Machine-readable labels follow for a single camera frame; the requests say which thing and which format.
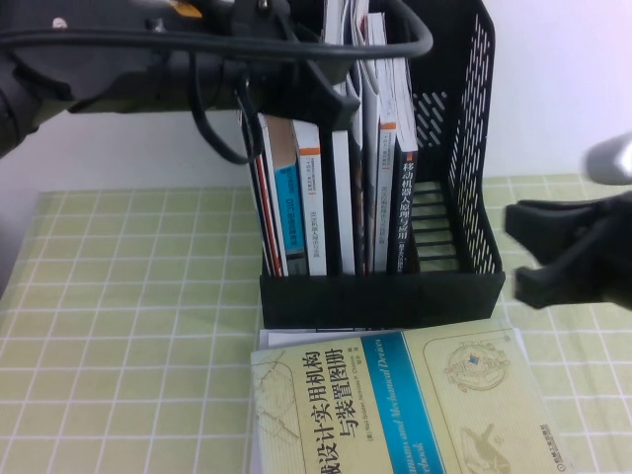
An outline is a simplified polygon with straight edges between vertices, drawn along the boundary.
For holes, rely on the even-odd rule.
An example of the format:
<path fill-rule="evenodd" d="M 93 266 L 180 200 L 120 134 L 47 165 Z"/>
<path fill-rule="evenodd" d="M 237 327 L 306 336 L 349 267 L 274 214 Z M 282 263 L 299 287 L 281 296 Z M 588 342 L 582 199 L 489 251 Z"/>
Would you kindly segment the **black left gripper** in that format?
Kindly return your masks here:
<path fill-rule="evenodd" d="M 303 108 L 303 119 L 346 130 L 359 100 L 344 90 L 356 61 L 340 1 L 218 1 L 216 25 L 246 68 L 259 108 Z"/>

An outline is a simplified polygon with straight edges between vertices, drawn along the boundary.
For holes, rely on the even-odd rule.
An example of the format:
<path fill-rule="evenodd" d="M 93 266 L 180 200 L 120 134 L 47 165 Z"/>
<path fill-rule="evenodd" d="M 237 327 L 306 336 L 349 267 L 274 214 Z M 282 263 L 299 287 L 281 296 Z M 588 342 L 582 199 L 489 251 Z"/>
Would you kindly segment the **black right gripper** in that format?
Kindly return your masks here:
<path fill-rule="evenodd" d="M 592 250 L 571 249 L 589 230 Z M 505 232 L 539 264 L 514 271 L 519 302 L 533 309 L 612 303 L 631 310 L 630 192 L 598 202 L 520 200 L 505 208 Z"/>

